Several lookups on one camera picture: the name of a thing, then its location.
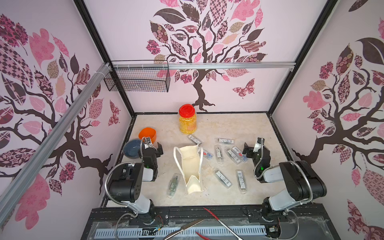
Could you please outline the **compass set case blue red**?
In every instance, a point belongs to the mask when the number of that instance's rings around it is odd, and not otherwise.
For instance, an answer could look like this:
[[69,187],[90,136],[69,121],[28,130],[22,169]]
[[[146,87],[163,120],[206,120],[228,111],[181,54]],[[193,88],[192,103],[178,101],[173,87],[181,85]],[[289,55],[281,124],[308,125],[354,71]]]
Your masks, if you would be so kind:
[[238,147],[233,146],[233,147],[231,148],[231,150],[232,150],[232,151],[237,155],[237,157],[238,157],[240,160],[242,160],[243,162],[246,163],[246,162],[248,161],[246,155],[244,155],[244,154],[242,153],[242,151],[241,151]]

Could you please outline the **cream canvas tote bag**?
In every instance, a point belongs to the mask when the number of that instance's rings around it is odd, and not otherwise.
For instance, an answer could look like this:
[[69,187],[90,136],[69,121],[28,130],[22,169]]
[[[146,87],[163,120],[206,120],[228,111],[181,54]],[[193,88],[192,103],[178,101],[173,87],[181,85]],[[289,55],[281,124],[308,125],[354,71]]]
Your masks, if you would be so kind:
[[186,195],[203,192],[203,149],[198,145],[185,146],[182,148],[174,147],[173,156],[183,177],[186,186]]

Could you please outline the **compass set case red label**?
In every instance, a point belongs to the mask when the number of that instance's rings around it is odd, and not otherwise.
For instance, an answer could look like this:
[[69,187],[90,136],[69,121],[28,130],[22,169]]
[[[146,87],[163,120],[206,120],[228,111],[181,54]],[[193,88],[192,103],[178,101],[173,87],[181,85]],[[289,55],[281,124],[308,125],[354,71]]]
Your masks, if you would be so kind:
[[199,154],[199,157],[203,156],[204,158],[206,158],[207,160],[212,160],[214,155],[211,154],[210,152],[208,152],[207,150],[205,149],[198,149],[198,154]]

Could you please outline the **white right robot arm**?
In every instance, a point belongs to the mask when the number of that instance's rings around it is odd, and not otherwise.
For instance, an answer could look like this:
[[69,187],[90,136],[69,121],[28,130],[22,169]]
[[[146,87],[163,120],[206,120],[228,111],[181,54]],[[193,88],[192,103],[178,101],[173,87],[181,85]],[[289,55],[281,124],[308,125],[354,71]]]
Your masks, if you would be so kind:
[[285,183],[282,191],[263,200],[261,215],[267,222],[327,194],[324,181],[306,161],[287,161],[271,166],[271,152],[263,138],[258,138],[253,147],[245,143],[243,155],[253,160],[254,176],[260,183]]

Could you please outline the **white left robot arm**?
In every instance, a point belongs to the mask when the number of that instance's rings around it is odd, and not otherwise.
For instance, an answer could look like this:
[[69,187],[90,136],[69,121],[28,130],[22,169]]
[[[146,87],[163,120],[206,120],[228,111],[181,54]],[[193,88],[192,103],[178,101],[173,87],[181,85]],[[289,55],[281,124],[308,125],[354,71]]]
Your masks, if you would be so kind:
[[141,194],[142,182],[154,182],[158,176],[157,159],[164,154],[160,143],[154,146],[150,138],[132,140],[123,147],[125,157],[136,162],[122,162],[107,175],[106,195],[115,204],[130,208],[138,215],[155,217],[153,201]]

